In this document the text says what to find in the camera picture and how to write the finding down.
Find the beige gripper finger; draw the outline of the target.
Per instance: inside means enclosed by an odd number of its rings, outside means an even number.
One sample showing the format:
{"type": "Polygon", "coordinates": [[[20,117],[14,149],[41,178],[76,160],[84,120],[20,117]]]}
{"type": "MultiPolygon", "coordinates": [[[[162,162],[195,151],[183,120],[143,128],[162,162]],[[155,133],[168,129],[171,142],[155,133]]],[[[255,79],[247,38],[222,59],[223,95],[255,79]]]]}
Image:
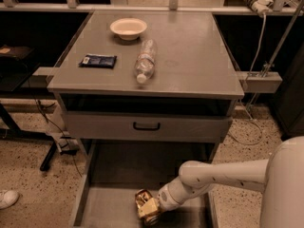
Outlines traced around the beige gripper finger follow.
{"type": "Polygon", "coordinates": [[[156,214],[152,214],[149,211],[149,200],[140,199],[138,204],[138,216],[140,219],[154,216],[156,214]]]}

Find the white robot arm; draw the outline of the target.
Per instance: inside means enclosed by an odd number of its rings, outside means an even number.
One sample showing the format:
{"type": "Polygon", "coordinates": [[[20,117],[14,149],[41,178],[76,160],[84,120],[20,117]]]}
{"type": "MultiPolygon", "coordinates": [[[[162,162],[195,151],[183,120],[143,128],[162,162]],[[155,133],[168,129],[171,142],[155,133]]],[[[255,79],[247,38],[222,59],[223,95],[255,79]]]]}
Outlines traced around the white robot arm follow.
{"type": "Polygon", "coordinates": [[[267,160],[218,164],[187,161],[156,197],[146,190],[136,193],[138,216],[152,225],[160,214],[207,193],[215,184],[260,192],[260,228],[303,228],[304,137],[282,142],[267,160]]]}

